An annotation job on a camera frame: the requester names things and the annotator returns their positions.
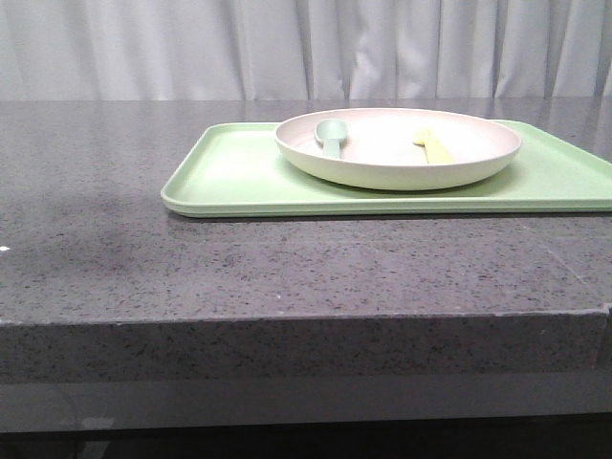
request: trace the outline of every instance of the plate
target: plate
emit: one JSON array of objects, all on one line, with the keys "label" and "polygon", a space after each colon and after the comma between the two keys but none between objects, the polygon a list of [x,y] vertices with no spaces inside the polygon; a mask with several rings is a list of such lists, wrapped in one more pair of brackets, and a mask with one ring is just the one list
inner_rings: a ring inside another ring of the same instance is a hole
[{"label": "plate", "polygon": [[[315,139],[321,120],[348,124],[342,159],[323,156]],[[413,144],[419,129],[430,128],[453,158],[428,164],[425,150]],[[295,167],[338,184],[388,190],[440,189],[484,180],[506,167],[522,140],[492,120],[436,110],[348,108],[315,112],[281,122],[276,145]]]}]

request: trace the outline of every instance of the tray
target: tray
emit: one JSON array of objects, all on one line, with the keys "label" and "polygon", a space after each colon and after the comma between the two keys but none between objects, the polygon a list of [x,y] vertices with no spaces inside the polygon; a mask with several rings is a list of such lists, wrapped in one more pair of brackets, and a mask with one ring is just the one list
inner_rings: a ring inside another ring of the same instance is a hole
[{"label": "tray", "polygon": [[523,145],[481,182],[435,191],[337,185],[292,166],[274,141],[278,123],[211,126],[162,188],[189,217],[612,210],[612,164],[530,124],[499,120]]}]

